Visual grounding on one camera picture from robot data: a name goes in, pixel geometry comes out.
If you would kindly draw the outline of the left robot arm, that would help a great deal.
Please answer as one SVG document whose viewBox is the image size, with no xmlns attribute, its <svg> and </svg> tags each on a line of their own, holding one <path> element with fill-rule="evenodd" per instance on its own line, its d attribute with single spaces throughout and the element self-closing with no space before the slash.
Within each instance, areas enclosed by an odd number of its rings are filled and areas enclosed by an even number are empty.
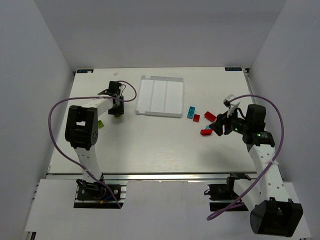
<svg viewBox="0 0 320 240">
<path fill-rule="evenodd" d="M 83 105 L 72 105 L 68 109 L 65 139 L 75 150 L 79 163 L 84 166 L 83 180 L 103 181 L 99 168 L 95 144 L 99 136 L 98 118 L 107 112 L 114 117 L 124 114 L 123 85 L 119 81 L 110 81 L 108 89 L 101 92 L 108 98 L 97 98 Z"/>
</svg>

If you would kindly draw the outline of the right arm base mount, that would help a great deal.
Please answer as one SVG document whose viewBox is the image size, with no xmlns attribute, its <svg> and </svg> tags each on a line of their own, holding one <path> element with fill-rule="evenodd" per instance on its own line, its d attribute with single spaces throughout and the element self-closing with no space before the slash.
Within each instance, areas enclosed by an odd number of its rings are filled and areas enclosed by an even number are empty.
<svg viewBox="0 0 320 240">
<path fill-rule="evenodd" d="M 209 208 L 211 212 L 216 212 L 227 207 L 232 203 L 238 195 L 234 192 L 234 184 L 236 180 L 252 179 L 244 173 L 231 173 L 225 183 L 209 184 L 208 189 L 204 191 L 205 196 L 209 196 Z"/>
</svg>

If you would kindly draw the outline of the red round-stud lego brick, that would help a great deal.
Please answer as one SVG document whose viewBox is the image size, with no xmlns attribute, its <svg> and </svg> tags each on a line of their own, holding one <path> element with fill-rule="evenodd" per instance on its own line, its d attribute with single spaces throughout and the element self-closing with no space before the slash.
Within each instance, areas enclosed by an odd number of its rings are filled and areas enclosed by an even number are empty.
<svg viewBox="0 0 320 240">
<path fill-rule="evenodd" d="M 212 129 L 202 129 L 200 131 L 200 134 L 202 136 L 210 136 L 212 134 L 213 130 Z"/>
</svg>

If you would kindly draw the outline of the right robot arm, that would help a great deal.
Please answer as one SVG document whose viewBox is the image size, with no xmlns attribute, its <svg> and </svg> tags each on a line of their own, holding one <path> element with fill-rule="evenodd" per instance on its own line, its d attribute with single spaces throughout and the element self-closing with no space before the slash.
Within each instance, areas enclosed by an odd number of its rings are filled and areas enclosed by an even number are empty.
<svg viewBox="0 0 320 240">
<path fill-rule="evenodd" d="M 276 160 L 275 141 L 265 130 L 266 108 L 258 104 L 247 107 L 244 118 L 236 109 L 217 116 L 209 127 L 218 135 L 235 132 L 242 135 L 258 174 L 256 185 L 240 198 L 250 212 L 250 226 L 258 235 L 292 237 L 303 216 L 300 203 L 288 194 Z"/>
</svg>

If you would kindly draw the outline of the long red lego brick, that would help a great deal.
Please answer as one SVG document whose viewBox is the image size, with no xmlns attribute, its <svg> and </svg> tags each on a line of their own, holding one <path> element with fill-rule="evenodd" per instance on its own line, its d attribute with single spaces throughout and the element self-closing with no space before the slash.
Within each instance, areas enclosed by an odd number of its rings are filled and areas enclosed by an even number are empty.
<svg viewBox="0 0 320 240">
<path fill-rule="evenodd" d="M 217 117 L 209 111 L 204 114 L 204 117 L 212 123 L 217 119 Z"/>
</svg>

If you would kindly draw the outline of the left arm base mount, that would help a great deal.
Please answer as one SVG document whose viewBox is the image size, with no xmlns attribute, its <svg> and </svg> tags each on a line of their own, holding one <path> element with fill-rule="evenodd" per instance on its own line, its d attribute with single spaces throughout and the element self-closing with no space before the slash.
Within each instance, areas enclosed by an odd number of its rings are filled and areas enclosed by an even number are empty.
<svg viewBox="0 0 320 240">
<path fill-rule="evenodd" d="M 75 209 L 120 209 L 125 200 L 126 185 L 111 184 L 110 190 L 97 182 L 77 179 Z"/>
</svg>

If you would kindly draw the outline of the small red lego brick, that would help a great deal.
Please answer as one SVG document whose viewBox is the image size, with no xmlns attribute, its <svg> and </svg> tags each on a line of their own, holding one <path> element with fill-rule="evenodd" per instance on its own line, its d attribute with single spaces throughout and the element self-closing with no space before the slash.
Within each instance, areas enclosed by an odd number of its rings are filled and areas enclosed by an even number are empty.
<svg viewBox="0 0 320 240">
<path fill-rule="evenodd" d="M 200 121 L 200 117 L 201 117 L 201 116 L 200 116 L 199 114 L 195 114 L 195 115 L 193 116 L 193 119 L 192 119 L 192 120 L 193 120 L 194 122 L 198 123 L 198 122 Z"/>
</svg>

